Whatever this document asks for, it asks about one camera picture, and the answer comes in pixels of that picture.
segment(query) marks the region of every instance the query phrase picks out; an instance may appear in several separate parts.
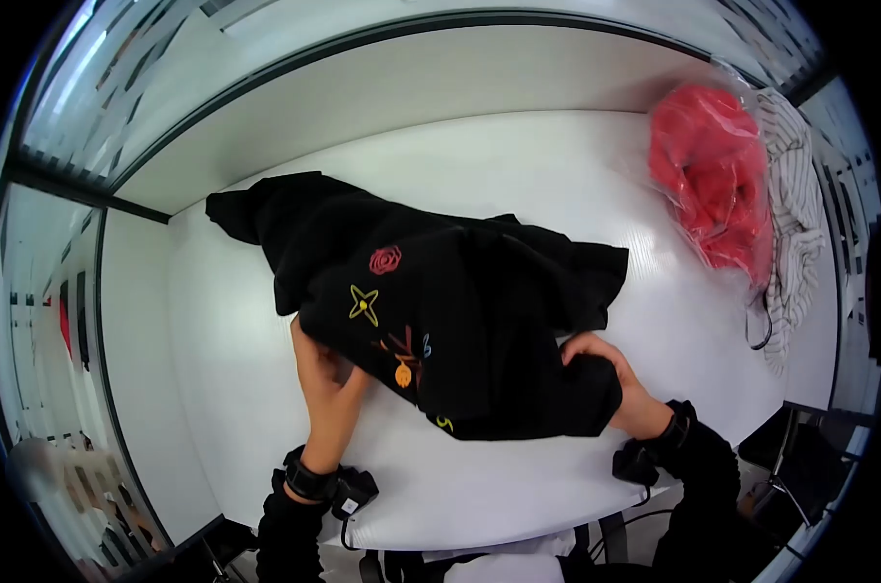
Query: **black t-shirt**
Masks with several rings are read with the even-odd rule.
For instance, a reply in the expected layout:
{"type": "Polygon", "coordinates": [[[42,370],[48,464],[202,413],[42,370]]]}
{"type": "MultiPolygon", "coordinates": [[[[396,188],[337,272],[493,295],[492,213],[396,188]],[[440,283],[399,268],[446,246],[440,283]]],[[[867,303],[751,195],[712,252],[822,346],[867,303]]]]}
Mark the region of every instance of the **black t-shirt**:
{"type": "Polygon", "coordinates": [[[515,216],[390,203],[320,172],[212,194],[207,214],[260,244],[275,306],[461,439],[599,435],[621,402],[609,361],[563,367],[555,333],[606,327],[628,250],[515,216]]]}

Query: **black wrist strap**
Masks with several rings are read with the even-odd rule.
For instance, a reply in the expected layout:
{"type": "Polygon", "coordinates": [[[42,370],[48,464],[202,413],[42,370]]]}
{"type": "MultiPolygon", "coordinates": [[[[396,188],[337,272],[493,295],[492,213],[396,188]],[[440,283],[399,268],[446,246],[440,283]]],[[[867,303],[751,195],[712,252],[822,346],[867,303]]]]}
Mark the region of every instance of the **black wrist strap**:
{"type": "Polygon", "coordinates": [[[651,455],[655,464],[683,447],[690,434],[691,426],[696,424],[696,410],[693,409],[693,405],[689,401],[681,403],[677,400],[671,400],[667,402],[667,406],[674,410],[674,414],[664,432],[653,439],[640,442],[651,455]]]}
{"type": "Polygon", "coordinates": [[[285,484],[298,496],[306,500],[324,502],[333,498],[337,490],[337,472],[316,474],[302,463],[305,446],[299,446],[285,456],[285,484]]]}

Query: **red garment in plastic bag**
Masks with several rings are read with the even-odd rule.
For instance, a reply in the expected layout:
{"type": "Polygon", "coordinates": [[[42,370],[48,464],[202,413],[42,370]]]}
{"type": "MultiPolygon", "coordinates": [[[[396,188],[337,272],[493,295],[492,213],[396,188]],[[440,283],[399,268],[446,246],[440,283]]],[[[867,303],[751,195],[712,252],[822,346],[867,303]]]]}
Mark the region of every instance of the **red garment in plastic bag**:
{"type": "Polygon", "coordinates": [[[683,85],[651,117],[651,176],[714,268],[737,267],[754,288],[771,274],[773,226],[758,124],[726,90],[683,85]]]}

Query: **white table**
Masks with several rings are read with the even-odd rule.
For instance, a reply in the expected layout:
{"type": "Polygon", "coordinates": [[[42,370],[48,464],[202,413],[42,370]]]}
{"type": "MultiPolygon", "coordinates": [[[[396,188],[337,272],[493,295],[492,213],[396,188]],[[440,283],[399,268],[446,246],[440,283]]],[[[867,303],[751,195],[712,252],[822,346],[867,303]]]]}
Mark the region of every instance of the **white table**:
{"type": "MultiPolygon", "coordinates": [[[[777,411],[785,380],[745,341],[741,305],[678,235],[644,186],[647,118],[529,112],[380,134],[296,159],[256,179],[322,170],[390,201],[451,215],[513,212],[571,239],[631,249],[602,336],[660,399],[690,399],[734,446],[777,411]]],[[[170,301],[182,402],[224,515],[255,526],[270,477],[308,421],[288,320],[275,315],[259,247],[228,238],[203,203],[175,216],[170,301]]],[[[643,489],[612,478],[624,436],[457,441],[384,386],[370,391],[344,462],[380,496],[351,522],[371,549],[460,549],[519,540],[629,507],[643,489]]],[[[327,519],[321,540],[339,544],[327,519]]]]}

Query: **yellow star embroidery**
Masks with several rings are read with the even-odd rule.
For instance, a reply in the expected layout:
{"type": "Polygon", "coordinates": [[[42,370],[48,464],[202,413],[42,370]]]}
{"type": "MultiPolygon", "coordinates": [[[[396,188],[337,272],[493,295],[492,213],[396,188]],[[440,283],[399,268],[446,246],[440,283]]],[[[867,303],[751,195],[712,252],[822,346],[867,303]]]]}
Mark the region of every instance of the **yellow star embroidery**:
{"type": "Polygon", "coordinates": [[[353,296],[354,303],[353,309],[350,310],[350,318],[356,318],[360,314],[364,314],[373,323],[373,326],[379,327],[379,318],[376,317],[376,312],[373,311],[373,303],[379,297],[379,290],[374,289],[370,293],[364,294],[359,291],[358,287],[351,285],[350,295],[353,296]]]}

